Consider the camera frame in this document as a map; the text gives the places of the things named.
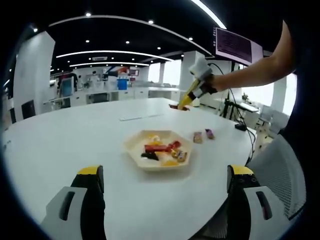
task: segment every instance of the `bright window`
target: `bright window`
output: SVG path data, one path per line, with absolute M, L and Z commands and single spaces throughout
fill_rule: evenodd
M 246 66 L 240 64 L 239 68 L 245 69 Z M 274 83 L 263 86 L 243 87 L 242 92 L 248 95 L 250 101 L 270 107 L 274 97 Z
M 167 61 L 164 64 L 163 83 L 178 86 L 180 84 L 181 60 Z
M 290 116 L 296 102 L 297 76 L 293 73 L 286 76 L 286 90 L 283 105 L 283 113 Z
M 158 83 L 160 79 L 160 62 L 149 66 L 148 81 Z

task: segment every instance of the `white round table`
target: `white round table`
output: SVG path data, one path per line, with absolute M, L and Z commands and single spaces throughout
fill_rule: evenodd
M 46 205 L 77 172 L 103 166 L 104 227 L 108 240 L 187 240 L 227 198 L 227 166 L 244 165 L 251 153 L 247 132 L 198 108 L 170 109 L 164 98 L 72 107 L 17 122 L 5 131 L 5 163 L 25 210 L 41 223 Z M 142 119 L 120 121 L 143 117 Z M 212 129 L 215 140 L 207 139 Z M 194 144 L 185 170 L 144 172 L 123 142 L 140 130 L 172 130 Z

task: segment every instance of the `blue container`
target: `blue container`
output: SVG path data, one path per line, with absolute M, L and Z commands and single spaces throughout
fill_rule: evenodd
M 127 81 L 128 81 L 128 79 L 118 79 L 117 81 L 118 81 L 117 87 L 118 87 L 119 90 L 127 90 L 127 87 L 128 87 Z

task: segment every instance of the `human arm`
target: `human arm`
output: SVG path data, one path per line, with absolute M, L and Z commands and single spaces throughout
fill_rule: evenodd
M 218 92 L 228 88 L 262 86 L 287 76 L 294 69 L 294 46 L 288 26 L 283 22 L 281 38 L 271 56 L 262 58 L 243 70 L 215 75 L 212 86 Z

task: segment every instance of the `black ceiling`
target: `black ceiling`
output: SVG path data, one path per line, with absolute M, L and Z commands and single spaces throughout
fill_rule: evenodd
M 226 25 L 229 31 L 240 34 L 273 51 L 281 33 L 281 15 L 274 0 L 201 0 Z M 141 62 L 147 56 L 132 54 L 80 54 L 62 58 L 58 55 L 92 50 L 119 50 L 162 55 L 175 51 L 198 50 L 195 45 L 150 25 L 121 19 L 85 18 L 49 24 L 68 18 L 92 15 L 113 15 L 142 21 L 167 28 L 213 53 L 213 20 L 191 0 L 76 0 L 48 3 L 44 11 L 30 16 L 39 31 L 47 31 L 55 40 L 52 68 L 70 70 L 70 64 L 88 63 L 88 58 L 114 57 L 117 62 Z

